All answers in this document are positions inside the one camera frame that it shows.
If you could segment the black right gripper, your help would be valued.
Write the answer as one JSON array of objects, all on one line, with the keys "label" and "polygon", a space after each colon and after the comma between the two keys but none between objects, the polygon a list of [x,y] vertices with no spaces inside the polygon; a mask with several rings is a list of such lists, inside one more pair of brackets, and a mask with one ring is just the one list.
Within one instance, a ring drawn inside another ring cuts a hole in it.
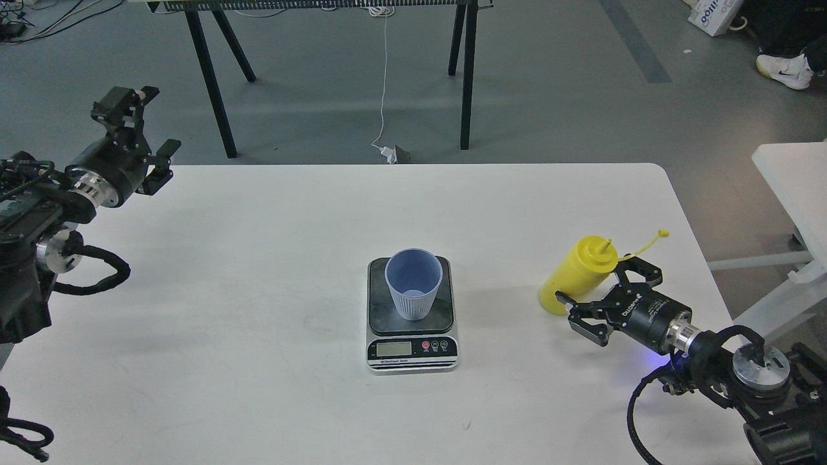
[{"label": "black right gripper", "polygon": [[[643,277],[644,282],[630,282],[627,272]],[[654,291],[664,281],[664,274],[641,257],[624,257],[614,273],[618,283],[603,300],[576,302],[569,294],[555,292],[558,302],[568,309],[571,329],[600,347],[605,347],[617,330],[659,355],[670,353],[667,332],[671,323],[680,315],[691,316],[692,309]]]}]

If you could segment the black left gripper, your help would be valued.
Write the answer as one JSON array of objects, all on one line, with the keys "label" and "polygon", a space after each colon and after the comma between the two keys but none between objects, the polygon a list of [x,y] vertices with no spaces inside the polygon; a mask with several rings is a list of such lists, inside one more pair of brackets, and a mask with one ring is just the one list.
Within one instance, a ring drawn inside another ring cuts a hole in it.
[{"label": "black left gripper", "polygon": [[[174,176],[171,161],[180,140],[168,139],[151,155],[143,136],[143,112],[160,89],[113,87],[92,104],[92,121],[103,125],[105,138],[89,145],[65,174],[71,191],[82,194],[95,208],[118,208],[132,194],[155,195]],[[153,170],[148,173],[148,166]]]}]

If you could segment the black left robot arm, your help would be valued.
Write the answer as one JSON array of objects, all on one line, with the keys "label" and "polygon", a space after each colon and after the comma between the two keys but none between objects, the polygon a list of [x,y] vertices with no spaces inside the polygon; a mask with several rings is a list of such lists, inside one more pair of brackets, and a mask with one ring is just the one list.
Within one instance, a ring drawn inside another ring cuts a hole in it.
[{"label": "black left robot arm", "polygon": [[133,194],[156,194],[173,177],[180,141],[152,150],[143,134],[145,107],[156,87],[114,87],[92,104],[105,136],[64,170],[26,151],[2,160],[2,359],[15,344],[51,322],[54,292],[94,295],[121,285],[131,273],[112,251],[85,243],[77,231],[98,208],[118,208]]}]

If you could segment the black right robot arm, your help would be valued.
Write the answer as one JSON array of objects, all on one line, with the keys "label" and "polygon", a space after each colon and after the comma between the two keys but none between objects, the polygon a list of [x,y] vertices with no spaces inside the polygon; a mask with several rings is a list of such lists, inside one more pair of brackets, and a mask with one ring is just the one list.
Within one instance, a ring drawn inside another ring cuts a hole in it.
[{"label": "black right robot arm", "polygon": [[703,331],[691,323],[691,308],[656,291],[664,277],[655,265],[629,257],[614,269],[618,283],[602,300],[577,302],[562,291],[573,329],[600,346],[620,331],[669,356],[643,377],[627,407],[630,439],[644,462],[658,460],[644,447],[634,425],[639,395],[652,382],[670,395],[699,391],[744,418],[748,444],[762,464],[826,462],[825,361],[797,342],[782,351],[744,325]]}]

